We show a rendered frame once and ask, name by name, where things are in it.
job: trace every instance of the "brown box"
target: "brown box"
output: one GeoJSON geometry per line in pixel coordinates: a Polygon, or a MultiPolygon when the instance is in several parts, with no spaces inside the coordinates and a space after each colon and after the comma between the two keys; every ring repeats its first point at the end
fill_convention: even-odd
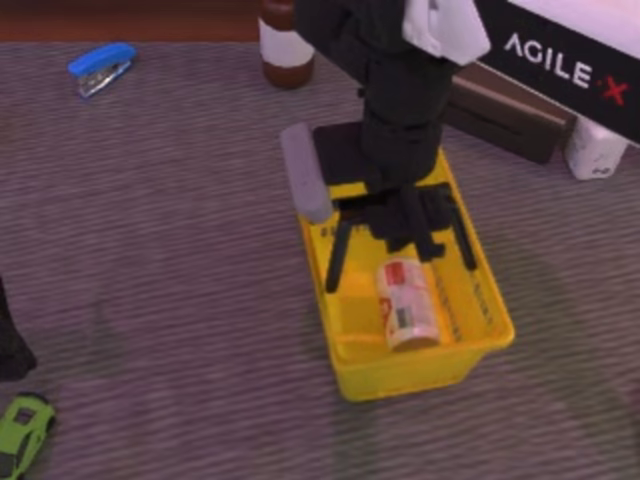
{"type": "Polygon", "coordinates": [[[478,64],[454,85],[445,123],[536,163],[547,163],[575,116],[478,64]]]}

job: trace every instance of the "yellow bin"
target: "yellow bin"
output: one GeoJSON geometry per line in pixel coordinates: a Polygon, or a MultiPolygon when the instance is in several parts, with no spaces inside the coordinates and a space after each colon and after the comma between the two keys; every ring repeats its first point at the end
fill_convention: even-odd
{"type": "MultiPolygon", "coordinates": [[[[463,380],[487,353],[507,347],[514,328],[491,273],[489,263],[461,200],[444,154],[434,172],[418,185],[448,182],[460,207],[478,268],[468,271],[452,229],[434,235],[446,245],[446,255],[425,267],[438,293],[437,310],[443,332],[441,345],[419,351],[392,353],[385,343],[375,275],[389,258],[385,244],[354,228],[337,293],[324,292],[324,280],[338,214],[325,224],[311,225],[300,217],[331,363],[342,395],[349,401],[375,400],[444,387],[463,380]]],[[[364,185],[331,188],[331,197],[365,193],[364,185]]],[[[407,247],[397,256],[417,258],[407,247]]]]}

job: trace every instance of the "brown bottle with white label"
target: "brown bottle with white label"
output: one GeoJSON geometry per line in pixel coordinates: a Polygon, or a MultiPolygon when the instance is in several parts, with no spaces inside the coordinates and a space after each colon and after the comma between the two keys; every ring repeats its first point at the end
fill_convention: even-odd
{"type": "Polygon", "coordinates": [[[314,49],[294,27],[294,0],[260,0],[260,53],[267,80],[278,88],[306,85],[313,75],[314,49]]]}

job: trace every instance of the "green toy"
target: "green toy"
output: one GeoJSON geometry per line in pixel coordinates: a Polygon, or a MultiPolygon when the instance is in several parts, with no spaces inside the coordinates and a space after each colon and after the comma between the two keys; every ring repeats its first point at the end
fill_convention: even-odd
{"type": "Polygon", "coordinates": [[[55,410],[43,396],[20,393],[13,399],[0,419],[0,479],[24,479],[55,422],[55,410]]]}

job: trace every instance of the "red x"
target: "red x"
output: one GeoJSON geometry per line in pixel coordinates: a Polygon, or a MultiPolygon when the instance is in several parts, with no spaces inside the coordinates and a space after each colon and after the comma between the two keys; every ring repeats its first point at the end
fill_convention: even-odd
{"type": "Polygon", "coordinates": [[[604,93],[604,97],[613,97],[618,105],[624,106],[624,98],[622,98],[622,92],[629,89],[629,84],[621,83],[620,85],[616,85],[615,80],[610,75],[607,76],[607,84],[609,85],[609,90],[604,93]]]}

